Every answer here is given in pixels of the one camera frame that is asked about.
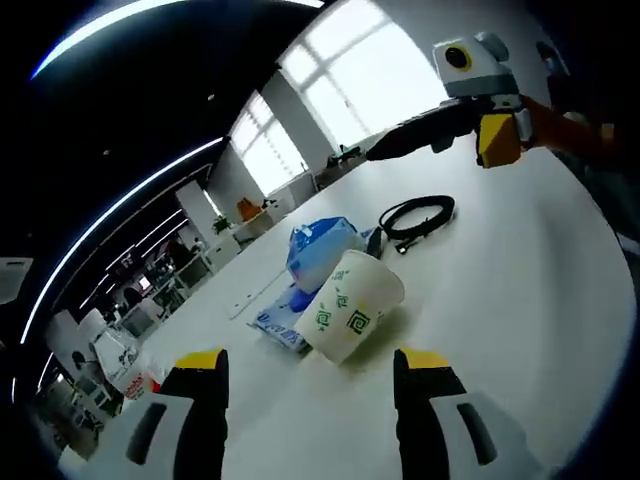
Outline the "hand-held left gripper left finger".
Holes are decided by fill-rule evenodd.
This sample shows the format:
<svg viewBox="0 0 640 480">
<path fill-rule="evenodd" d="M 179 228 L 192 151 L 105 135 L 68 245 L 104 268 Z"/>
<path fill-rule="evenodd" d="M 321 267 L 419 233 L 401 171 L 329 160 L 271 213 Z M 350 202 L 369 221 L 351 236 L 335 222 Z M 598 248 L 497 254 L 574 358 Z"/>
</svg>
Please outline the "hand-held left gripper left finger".
<svg viewBox="0 0 640 480">
<path fill-rule="evenodd" d="M 58 470 L 63 479 L 220 479 L 228 406 L 228 352 L 190 353 L 123 408 L 89 459 L 66 450 Z"/>
</svg>

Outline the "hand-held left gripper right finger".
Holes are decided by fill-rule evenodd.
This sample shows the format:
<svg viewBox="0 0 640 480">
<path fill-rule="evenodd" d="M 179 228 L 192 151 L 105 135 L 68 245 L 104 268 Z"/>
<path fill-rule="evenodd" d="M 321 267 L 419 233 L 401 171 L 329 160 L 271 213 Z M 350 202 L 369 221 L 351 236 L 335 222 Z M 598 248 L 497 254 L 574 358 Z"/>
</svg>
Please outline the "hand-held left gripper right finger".
<svg viewBox="0 0 640 480">
<path fill-rule="evenodd" d="M 394 405 L 404 479 L 549 479 L 521 425 L 480 391 L 468 391 L 436 352 L 399 348 Z"/>
</svg>

